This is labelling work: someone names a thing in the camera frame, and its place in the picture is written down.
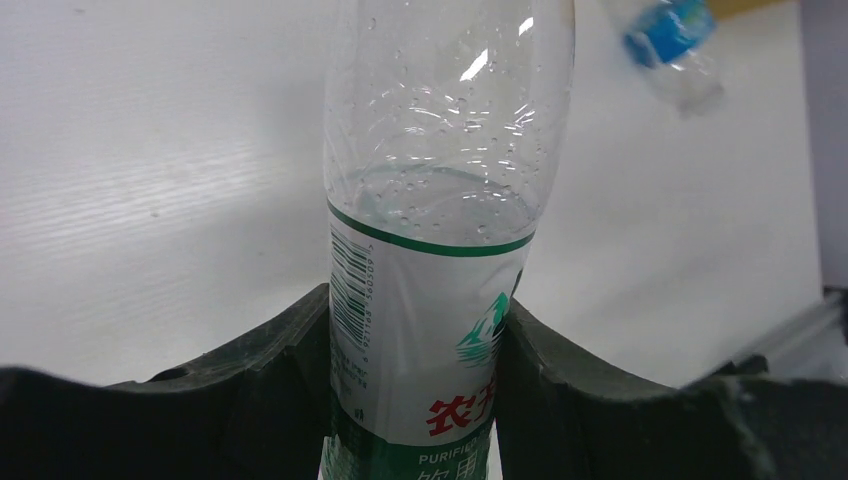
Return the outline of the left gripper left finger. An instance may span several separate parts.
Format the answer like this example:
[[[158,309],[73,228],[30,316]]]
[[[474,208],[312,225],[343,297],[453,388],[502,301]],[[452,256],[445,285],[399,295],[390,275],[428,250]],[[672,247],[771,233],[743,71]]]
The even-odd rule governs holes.
[[[145,382],[1,371],[5,479],[315,479],[329,430],[326,285]]]

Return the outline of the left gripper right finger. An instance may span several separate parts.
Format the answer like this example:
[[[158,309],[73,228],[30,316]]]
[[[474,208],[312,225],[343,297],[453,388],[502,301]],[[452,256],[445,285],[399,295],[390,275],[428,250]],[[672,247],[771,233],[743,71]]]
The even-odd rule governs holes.
[[[495,402],[506,479],[843,479],[847,382],[616,367],[515,305]]]

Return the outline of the green cap bottle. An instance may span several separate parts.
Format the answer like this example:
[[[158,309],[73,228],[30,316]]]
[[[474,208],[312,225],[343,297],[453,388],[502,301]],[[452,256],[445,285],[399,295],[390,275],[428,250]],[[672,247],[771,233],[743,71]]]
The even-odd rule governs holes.
[[[570,1],[342,1],[324,105],[324,479],[484,479],[562,156]]]

